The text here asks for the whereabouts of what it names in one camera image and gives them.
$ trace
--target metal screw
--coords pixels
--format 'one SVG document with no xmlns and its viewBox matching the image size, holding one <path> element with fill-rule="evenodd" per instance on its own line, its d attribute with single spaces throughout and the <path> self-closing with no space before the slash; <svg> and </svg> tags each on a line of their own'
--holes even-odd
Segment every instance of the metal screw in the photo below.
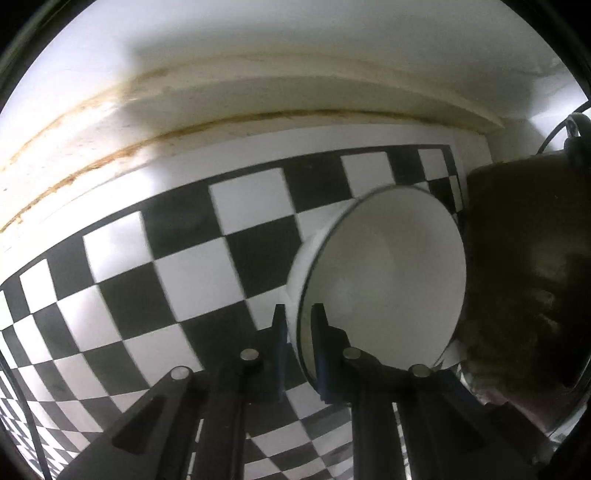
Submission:
<svg viewBox="0 0 591 480">
<path fill-rule="evenodd" d="M 187 367 L 174 367 L 170 371 L 170 376 L 174 380 L 182 380 L 183 378 L 187 378 L 191 371 Z"/>
<path fill-rule="evenodd" d="M 357 360 L 361 357 L 361 350 L 355 348 L 354 346 L 348 346 L 343 350 L 343 356 L 347 360 Z"/>
<path fill-rule="evenodd" d="M 417 378 L 427 378 L 431 375 L 431 369 L 423 364 L 413 365 L 409 370 Z"/>
<path fill-rule="evenodd" d="M 255 350 L 254 348 L 245 348 L 240 352 L 240 358 L 245 362 L 252 362 L 258 358 L 258 350 Z"/>
</svg>

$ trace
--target checkered tablecloth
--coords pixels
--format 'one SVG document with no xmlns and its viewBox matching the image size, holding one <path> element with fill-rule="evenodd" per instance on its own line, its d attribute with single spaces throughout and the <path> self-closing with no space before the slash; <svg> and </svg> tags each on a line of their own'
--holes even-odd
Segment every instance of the checkered tablecloth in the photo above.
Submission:
<svg viewBox="0 0 591 480">
<path fill-rule="evenodd" d="M 452 214 L 447 145 L 331 151 L 242 168 L 104 218 L 0 287 L 0 350 L 57 475 L 177 365 L 211 370 L 271 324 L 301 243 L 354 198 L 417 185 Z M 37 471 L 4 373 L 0 417 Z M 287 392 L 246 412 L 245 480 L 349 480 L 350 411 L 322 403 L 290 353 Z"/>
</svg>

